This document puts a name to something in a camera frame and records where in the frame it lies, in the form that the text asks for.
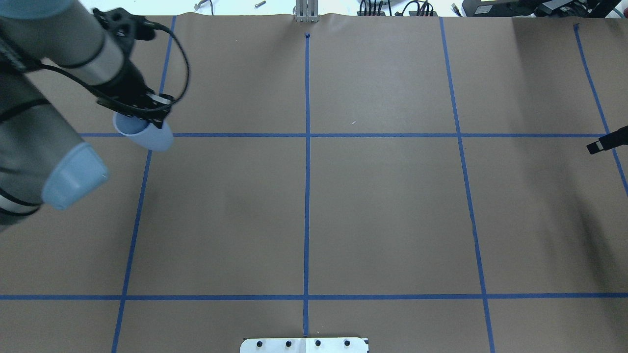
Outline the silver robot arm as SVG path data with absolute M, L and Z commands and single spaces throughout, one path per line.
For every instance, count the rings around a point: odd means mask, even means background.
M 78 0 L 1 2 L 1 229 L 44 205 L 65 210 L 108 180 L 90 143 L 29 78 L 48 70 L 113 111 L 117 132 L 151 151 L 173 143 L 166 122 L 176 98 L 151 89 L 132 62 L 135 42 L 173 31 L 125 9 L 87 10 Z

